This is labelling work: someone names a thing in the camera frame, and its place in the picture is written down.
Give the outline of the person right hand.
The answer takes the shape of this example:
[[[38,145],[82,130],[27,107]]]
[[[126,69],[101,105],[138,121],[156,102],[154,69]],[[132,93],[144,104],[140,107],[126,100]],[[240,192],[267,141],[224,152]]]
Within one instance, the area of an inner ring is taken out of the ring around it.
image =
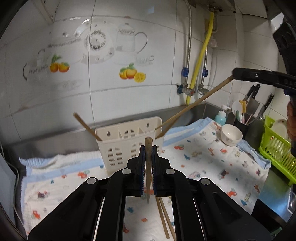
[[[287,133],[289,138],[295,142],[296,138],[296,118],[291,102],[287,105]]]

